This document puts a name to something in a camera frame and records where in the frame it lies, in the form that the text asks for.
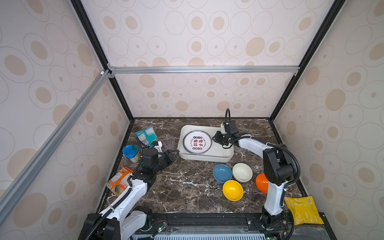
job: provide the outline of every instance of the orange snack package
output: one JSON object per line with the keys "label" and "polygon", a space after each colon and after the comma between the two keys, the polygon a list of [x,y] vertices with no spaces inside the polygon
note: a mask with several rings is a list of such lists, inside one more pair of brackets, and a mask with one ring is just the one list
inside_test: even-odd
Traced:
{"label": "orange snack package", "polygon": [[109,188],[116,196],[120,196],[122,192],[128,187],[128,174],[133,171],[127,167],[123,167],[119,172],[116,173],[107,183]]}

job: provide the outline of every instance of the cable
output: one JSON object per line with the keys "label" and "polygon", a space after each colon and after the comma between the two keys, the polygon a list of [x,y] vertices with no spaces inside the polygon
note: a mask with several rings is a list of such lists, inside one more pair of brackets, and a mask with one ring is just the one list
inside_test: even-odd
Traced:
{"label": "cable", "polygon": [[[157,224],[157,223],[160,223],[160,222],[165,222],[166,224],[168,224],[168,222],[165,221],[165,220],[157,220],[157,222],[155,222],[154,224],[152,224],[152,226],[155,225],[155,224]],[[156,234],[158,234],[158,233],[159,233],[159,231],[157,231],[157,232],[155,232],[154,234],[152,234],[151,237],[139,238],[138,240],[150,240],[150,239],[153,239],[153,237],[155,237]]]}
{"label": "cable", "polygon": [[135,134],[134,137],[136,138],[137,142],[139,143],[139,146],[143,145],[145,148],[149,148],[149,146],[145,145],[142,141],[140,141],[139,137]]}
{"label": "cable", "polygon": [[141,166],[141,164],[143,162],[143,158],[142,158],[142,156],[143,156],[143,148],[141,146],[143,143],[139,140],[139,138],[137,137],[136,134],[135,134],[135,138],[136,138],[136,141],[139,143],[140,159],[139,159],[139,164],[137,165],[135,171],[133,171],[133,173],[132,173],[132,175],[130,177],[132,177],[139,170],[139,168],[140,168],[140,166]]}
{"label": "cable", "polygon": [[292,234],[293,234],[293,230],[295,229],[295,219],[293,218],[293,214],[292,214],[290,209],[288,209],[288,212],[289,212],[289,215],[290,215],[291,220],[292,220],[292,227],[291,227],[291,231],[289,232],[288,236],[286,238],[284,238],[284,240],[290,239]]}
{"label": "cable", "polygon": [[[128,189],[128,191],[124,194],[124,196],[115,204],[112,206],[113,209],[116,209],[123,201],[124,199],[126,199],[128,197],[128,195],[131,193],[132,191],[132,182],[130,180],[128,180],[128,184],[130,186],[130,188]],[[89,231],[88,235],[86,236],[85,240],[91,240],[93,234],[96,232],[97,228],[100,226],[101,223],[103,223],[105,221],[105,219],[108,217],[109,214],[111,214],[111,212],[113,212],[112,209],[109,209],[97,222],[95,225],[93,225],[92,229]]]}
{"label": "cable", "polygon": [[[284,189],[286,190],[287,187],[289,187],[290,185],[292,184],[295,184],[297,183],[297,181],[299,181],[299,178],[300,178],[300,165],[299,165],[299,162],[297,161],[296,157],[289,151],[287,150],[286,148],[283,148],[283,147],[280,147],[280,146],[277,146],[275,144],[272,144],[272,143],[267,143],[268,146],[271,146],[271,147],[275,147],[281,151],[284,151],[286,152],[293,160],[293,162],[295,163],[295,166],[296,166],[296,174],[295,174],[295,177],[292,181],[289,181],[287,182],[285,185],[284,185]],[[283,206],[284,204],[284,195],[281,195],[281,199],[280,199],[280,206]]]}
{"label": "cable", "polygon": [[231,112],[230,112],[229,108],[227,108],[225,111],[225,122],[228,122],[229,120],[231,120]]}
{"label": "cable", "polygon": [[[288,227],[287,227],[287,225],[284,223],[284,222],[282,222],[282,221],[280,221],[282,224],[284,224],[284,226],[285,226],[285,230],[284,231],[287,231],[288,230]],[[280,236],[280,239],[282,240],[283,239],[283,237],[281,236],[281,231],[279,231],[279,236]]]}
{"label": "cable", "polygon": [[233,143],[229,147],[224,147],[224,145],[221,145],[224,149],[230,149],[233,146]]}

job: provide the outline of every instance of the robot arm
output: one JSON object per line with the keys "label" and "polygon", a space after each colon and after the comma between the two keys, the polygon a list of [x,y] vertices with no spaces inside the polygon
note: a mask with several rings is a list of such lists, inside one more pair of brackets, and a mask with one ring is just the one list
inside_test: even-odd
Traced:
{"label": "robot arm", "polygon": [[156,174],[177,160],[178,150],[158,152],[157,148],[142,150],[141,161],[136,170],[128,174],[129,186],[107,208],[99,214],[89,214],[84,222],[79,240],[121,240],[128,239],[138,229],[152,226],[152,210],[136,207],[156,180]]}
{"label": "robot arm", "polygon": [[263,158],[264,174],[268,179],[268,194],[262,208],[262,224],[266,229],[272,229],[283,219],[285,192],[289,185],[298,181],[300,166],[284,144],[275,145],[239,132],[235,121],[230,119],[229,109],[225,115],[225,122],[221,124],[222,130],[217,131],[212,139],[223,147],[236,145]]}

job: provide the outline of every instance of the yellow bag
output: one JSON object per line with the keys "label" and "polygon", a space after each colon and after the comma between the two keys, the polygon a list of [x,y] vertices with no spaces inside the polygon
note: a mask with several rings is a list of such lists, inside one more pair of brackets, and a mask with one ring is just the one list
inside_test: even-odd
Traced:
{"label": "yellow bag", "polygon": [[285,197],[285,203],[293,214],[295,225],[303,223],[324,224],[314,204],[313,197]]}

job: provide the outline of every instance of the aluminum frame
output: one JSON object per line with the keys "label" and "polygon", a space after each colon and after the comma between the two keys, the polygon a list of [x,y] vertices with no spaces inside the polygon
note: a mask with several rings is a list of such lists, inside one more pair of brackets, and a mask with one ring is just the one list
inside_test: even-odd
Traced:
{"label": "aluminum frame", "polygon": [[104,70],[85,91],[79,101],[69,111],[67,116],[57,126],[54,132],[45,141],[39,151],[33,156],[29,164],[22,170],[21,174],[12,182],[0,201],[0,226],[12,212],[33,180],[40,173],[52,154],[60,145],[63,138],[71,130],[86,107],[89,105],[103,83],[111,76],[109,70]]}
{"label": "aluminum frame", "polygon": [[111,67],[112,74],[133,73],[297,73],[299,66],[203,66],[203,67]]}

